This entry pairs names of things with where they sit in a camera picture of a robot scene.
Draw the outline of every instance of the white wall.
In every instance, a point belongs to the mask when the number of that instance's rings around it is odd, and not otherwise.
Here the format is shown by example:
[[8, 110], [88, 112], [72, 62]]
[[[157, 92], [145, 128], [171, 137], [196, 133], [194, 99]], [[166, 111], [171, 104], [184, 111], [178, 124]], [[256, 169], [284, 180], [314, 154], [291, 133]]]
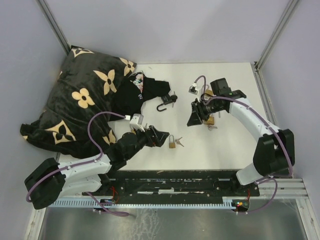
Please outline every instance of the white wall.
[[289, 0], [47, 0], [72, 45], [138, 63], [257, 61]]
[[275, 116], [295, 136], [294, 172], [320, 221], [320, 1], [303, 0], [262, 69]]
[[55, 153], [33, 147], [20, 125], [35, 121], [65, 53], [35, 0], [0, 3], [0, 239], [23, 239], [33, 208], [25, 178]]

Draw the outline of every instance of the white cable tray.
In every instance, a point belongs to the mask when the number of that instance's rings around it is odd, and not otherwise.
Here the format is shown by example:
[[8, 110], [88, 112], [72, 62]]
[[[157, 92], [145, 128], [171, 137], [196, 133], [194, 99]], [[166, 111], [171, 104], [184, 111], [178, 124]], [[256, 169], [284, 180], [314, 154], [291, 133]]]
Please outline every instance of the white cable tray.
[[[231, 206], [232, 199], [223, 199], [223, 203], [214, 204], [113, 204], [107, 208], [125, 208], [125, 209], [235, 209]], [[49, 207], [54, 208], [100, 208], [100, 206], [90, 198], [68, 198], [64, 197]]]

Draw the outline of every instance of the metal key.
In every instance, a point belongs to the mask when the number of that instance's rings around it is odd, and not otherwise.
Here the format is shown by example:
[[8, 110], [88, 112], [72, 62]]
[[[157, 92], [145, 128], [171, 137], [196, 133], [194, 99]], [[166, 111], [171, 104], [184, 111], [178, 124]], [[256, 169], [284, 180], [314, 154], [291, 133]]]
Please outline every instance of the metal key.
[[182, 139], [182, 137], [180, 137], [180, 138], [178, 138], [178, 139], [174, 140], [174, 141], [175, 141], [175, 143], [176, 143], [176, 144], [178, 144], [178, 145], [181, 145], [182, 147], [185, 147], [185, 146], [180, 142], [180, 139]]
[[213, 129], [217, 129], [218, 127], [215, 125], [208, 125], [208, 129], [211, 131]]

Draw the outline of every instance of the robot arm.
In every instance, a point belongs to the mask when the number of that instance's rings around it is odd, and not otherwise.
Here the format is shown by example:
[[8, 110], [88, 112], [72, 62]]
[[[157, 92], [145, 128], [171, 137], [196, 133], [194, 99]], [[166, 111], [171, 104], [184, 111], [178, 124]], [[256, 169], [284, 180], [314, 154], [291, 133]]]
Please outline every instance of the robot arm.
[[196, 99], [191, 103], [192, 113], [187, 126], [200, 125], [210, 114], [227, 111], [237, 118], [252, 134], [257, 142], [253, 163], [236, 173], [236, 181], [244, 186], [263, 177], [287, 169], [288, 161], [275, 133], [280, 137], [292, 165], [295, 163], [294, 135], [289, 130], [281, 130], [252, 108], [247, 96], [240, 90], [231, 91], [225, 78], [211, 82], [216, 94], [211, 100]]
[[41, 182], [30, 194], [34, 208], [45, 208], [64, 196], [108, 189], [110, 180], [106, 173], [112, 174], [125, 166], [144, 146], [161, 147], [169, 133], [158, 131], [152, 125], [143, 128], [142, 118], [142, 115], [135, 114], [130, 121], [135, 133], [125, 133], [99, 160], [95, 160], [97, 155], [71, 162], [58, 163], [54, 158], [43, 161], [24, 181], [28, 191], [44, 176], [53, 171], [56, 173]]

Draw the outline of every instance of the floral pattern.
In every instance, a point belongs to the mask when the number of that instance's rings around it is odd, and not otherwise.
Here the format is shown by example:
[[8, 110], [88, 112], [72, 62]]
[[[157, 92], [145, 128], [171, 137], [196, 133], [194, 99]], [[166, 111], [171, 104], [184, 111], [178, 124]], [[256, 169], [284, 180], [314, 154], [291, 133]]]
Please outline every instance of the floral pattern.
[[71, 51], [74, 54], [74, 58], [76, 58], [80, 54], [94, 54], [94, 52], [88, 50], [88, 49], [83, 49], [81, 47], [78, 48], [72, 48]]
[[98, 75], [99, 78], [101, 78], [103, 81], [105, 81], [105, 84], [103, 86], [103, 93], [104, 95], [107, 95], [110, 90], [112, 90], [112, 92], [116, 92], [116, 86], [114, 85], [114, 79], [115, 79], [115, 70], [112, 69], [108, 72], [108, 75], [106, 75], [105, 73], [101, 72], [101, 71], [94, 71], [95, 74]]
[[124, 76], [127, 76], [128, 73], [133, 72], [135, 70], [134, 63], [132, 61], [125, 60], [121, 57], [119, 59], [126, 65], [124, 68]]
[[74, 91], [71, 95], [74, 100], [78, 100], [78, 105], [83, 109], [88, 108], [89, 105], [95, 105], [95, 102], [89, 96], [89, 91], [86, 88], [81, 88], [79, 92]]
[[58, 123], [57, 125], [45, 130], [52, 132], [52, 135], [54, 138], [54, 144], [56, 145], [59, 143], [66, 143], [66, 142], [71, 142], [76, 140], [76, 137], [73, 135], [73, 133], [70, 131], [65, 121], [63, 120], [61, 120], [61, 122]]
[[112, 129], [110, 130], [108, 137], [103, 136], [102, 138], [108, 145], [115, 144], [117, 141], [115, 135], [112, 132]]

